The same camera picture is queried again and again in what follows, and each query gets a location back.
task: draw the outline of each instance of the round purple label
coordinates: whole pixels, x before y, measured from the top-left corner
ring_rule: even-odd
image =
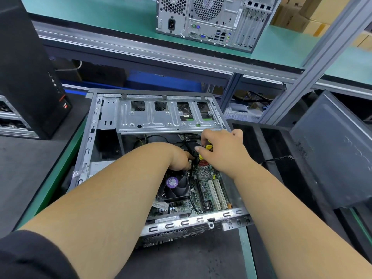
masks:
[[[165,184],[166,184],[169,188],[175,188],[175,187],[177,187],[177,185],[178,185],[178,180],[177,180],[177,178],[175,178],[175,177],[169,177],[169,178],[165,181]]]

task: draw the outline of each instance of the gray mat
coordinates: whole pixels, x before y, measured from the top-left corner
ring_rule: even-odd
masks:
[[[51,140],[0,136],[0,238],[16,227],[89,110],[90,99],[68,96],[73,108]]]
[[[115,279],[247,279],[239,232],[207,231],[134,250]]]

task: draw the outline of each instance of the white connector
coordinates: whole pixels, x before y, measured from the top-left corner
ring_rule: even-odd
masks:
[[[221,205],[217,197],[216,189],[213,186],[212,180],[208,180],[209,190],[211,191],[212,199],[214,202],[214,205],[218,211],[221,210]]]
[[[227,209],[227,203],[226,203],[226,199],[225,199],[225,196],[224,196],[224,192],[222,191],[222,188],[221,188],[220,181],[218,179],[215,179],[213,181],[214,181],[214,186],[216,187],[217,196],[218,196],[218,198],[220,199],[220,202],[221,202],[221,207],[223,209]]]

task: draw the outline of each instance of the person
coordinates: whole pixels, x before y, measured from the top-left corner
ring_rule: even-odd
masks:
[[[372,277],[369,262],[250,158],[241,130],[206,129],[202,144],[208,140],[212,152],[196,151],[234,180],[278,278]],[[114,278],[132,253],[166,169],[188,170],[189,159],[163,142],[129,152],[1,239],[0,277]]]

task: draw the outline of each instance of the black computer tower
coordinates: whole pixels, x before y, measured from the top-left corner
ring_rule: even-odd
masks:
[[[50,139],[72,105],[21,0],[0,23],[0,135]]]

